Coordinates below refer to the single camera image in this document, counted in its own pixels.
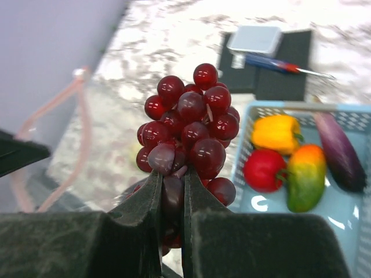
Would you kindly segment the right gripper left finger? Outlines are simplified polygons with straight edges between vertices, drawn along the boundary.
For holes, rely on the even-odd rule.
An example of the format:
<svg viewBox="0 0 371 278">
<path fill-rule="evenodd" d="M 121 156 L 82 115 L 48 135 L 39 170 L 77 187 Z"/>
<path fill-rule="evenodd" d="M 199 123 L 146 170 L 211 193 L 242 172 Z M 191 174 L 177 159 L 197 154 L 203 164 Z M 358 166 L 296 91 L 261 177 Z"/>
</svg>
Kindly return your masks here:
<svg viewBox="0 0 371 278">
<path fill-rule="evenodd" d="M 1 215 L 2 277 L 160 277 L 162 177 L 102 211 Z"/>
</svg>

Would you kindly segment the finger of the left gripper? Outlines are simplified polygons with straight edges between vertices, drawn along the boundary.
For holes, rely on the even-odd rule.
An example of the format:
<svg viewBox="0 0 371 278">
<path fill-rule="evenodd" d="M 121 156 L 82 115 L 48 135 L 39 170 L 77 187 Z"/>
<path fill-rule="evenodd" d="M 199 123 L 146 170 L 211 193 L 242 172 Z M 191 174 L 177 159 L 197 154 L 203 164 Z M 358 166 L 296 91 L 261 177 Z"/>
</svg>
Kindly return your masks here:
<svg viewBox="0 0 371 278">
<path fill-rule="evenodd" d="M 51 156 L 46 145 L 33 141 L 21 141 L 1 130 L 0 176 L 3 177 L 30 164 Z"/>
</svg>

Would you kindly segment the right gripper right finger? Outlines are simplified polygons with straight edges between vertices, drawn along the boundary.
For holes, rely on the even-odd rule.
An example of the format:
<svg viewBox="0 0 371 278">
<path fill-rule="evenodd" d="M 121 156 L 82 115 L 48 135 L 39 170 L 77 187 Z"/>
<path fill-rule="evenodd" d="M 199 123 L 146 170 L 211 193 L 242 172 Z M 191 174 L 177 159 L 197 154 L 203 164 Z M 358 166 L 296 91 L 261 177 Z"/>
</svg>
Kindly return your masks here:
<svg viewBox="0 0 371 278">
<path fill-rule="evenodd" d="M 185 175 L 185 277 L 349 277 L 333 229 L 313 214 L 237 214 Z"/>
</svg>

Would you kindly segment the clear pink zip top bag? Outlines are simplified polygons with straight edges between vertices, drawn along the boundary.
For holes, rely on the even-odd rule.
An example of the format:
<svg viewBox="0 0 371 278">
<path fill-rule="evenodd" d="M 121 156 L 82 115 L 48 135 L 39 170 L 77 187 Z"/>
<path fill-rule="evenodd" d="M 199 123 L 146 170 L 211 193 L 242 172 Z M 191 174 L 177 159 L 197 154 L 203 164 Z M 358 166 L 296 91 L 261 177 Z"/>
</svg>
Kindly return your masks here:
<svg viewBox="0 0 371 278">
<path fill-rule="evenodd" d="M 21 212 L 108 211 L 142 178 L 135 160 L 143 116 L 85 68 L 34 112 L 16 138 L 46 145 L 51 155 L 10 175 Z"/>
</svg>

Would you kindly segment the red apple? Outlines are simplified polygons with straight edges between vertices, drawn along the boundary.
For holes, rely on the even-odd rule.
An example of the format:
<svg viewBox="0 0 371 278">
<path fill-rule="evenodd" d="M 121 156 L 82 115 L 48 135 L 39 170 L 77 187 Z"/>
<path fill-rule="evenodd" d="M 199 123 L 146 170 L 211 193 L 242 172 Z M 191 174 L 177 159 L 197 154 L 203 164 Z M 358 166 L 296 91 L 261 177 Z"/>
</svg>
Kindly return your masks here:
<svg viewBox="0 0 371 278">
<path fill-rule="evenodd" d="M 276 151 L 256 149 L 244 164 L 243 176 L 256 192 L 272 193 L 286 181 L 286 162 Z"/>
</svg>

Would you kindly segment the purple grape bunch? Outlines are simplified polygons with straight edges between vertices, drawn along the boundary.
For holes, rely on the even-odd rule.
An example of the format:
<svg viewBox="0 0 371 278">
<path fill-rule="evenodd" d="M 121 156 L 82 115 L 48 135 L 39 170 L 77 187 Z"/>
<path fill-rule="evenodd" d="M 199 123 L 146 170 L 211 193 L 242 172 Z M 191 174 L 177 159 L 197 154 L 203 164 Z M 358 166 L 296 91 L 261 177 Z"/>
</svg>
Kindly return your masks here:
<svg viewBox="0 0 371 278">
<path fill-rule="evenodd" d="M 233 183 L 220 177 L 226 148 L 239 131 L 239 113 L 231 106 L 227 86 L 219 82 L 214 65 L 202 63 L 185 84 L 168 75 L 157 84 L 144 110 L 150 121 L 137 130 L 140 150 L 136 164 L 141 171 L 162 175 L 162 253 L 182 247 L 181 211 L 185 174 L 194 169 L 203 186 L 223 205 L 235 199 Z"/>
</svg>

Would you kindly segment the yellow bell pepper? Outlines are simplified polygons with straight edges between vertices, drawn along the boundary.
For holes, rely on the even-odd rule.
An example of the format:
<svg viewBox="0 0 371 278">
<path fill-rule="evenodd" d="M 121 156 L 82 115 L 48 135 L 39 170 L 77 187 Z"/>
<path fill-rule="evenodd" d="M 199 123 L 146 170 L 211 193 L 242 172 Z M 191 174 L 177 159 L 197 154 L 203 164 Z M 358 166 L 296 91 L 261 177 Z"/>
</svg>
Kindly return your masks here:
<svg viewBox="0 0 371 278">
<path fill-rule="evenodd" d="M 250 141 L 257 149 L 272 149 L 281 155 L 291 155 L 304 142 L 304 137 L 296 118 L 272 115 L 255 121 Z"/>
</svg>

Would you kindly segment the blue plastic basket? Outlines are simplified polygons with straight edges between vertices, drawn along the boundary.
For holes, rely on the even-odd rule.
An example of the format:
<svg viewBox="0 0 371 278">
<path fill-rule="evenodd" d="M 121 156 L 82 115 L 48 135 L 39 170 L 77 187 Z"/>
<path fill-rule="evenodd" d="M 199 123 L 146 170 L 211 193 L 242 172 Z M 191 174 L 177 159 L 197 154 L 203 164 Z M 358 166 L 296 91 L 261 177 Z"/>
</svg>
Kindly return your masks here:
<svg viewBox="0 0 371 278">
<path fill-rule="evenodd" d="M 369 105 L 252 101 L 240 124 L 231 178 L 237 195 L 230 210 L 235 213 L 288 213 L 285 189 L 258 193 L 245 182 L 242 169 L 253 150 L 250 143 L 252 125 L 265 116 L 287 114 L 299 121 L 306 143 L 319 145 L 321 141 L 313 118 L 319 111 L 333 115 L 354 147 L 365 173 L 370 174 Z M 324 218 L 333 229 L 351 277 L 370 277 L 370 187 L 367 186 L 362 194 L 348 193 L 338 187 L 330 173 L 326 175 L 325 185 L 321 201 L 310 213 Z"/>
</svg>

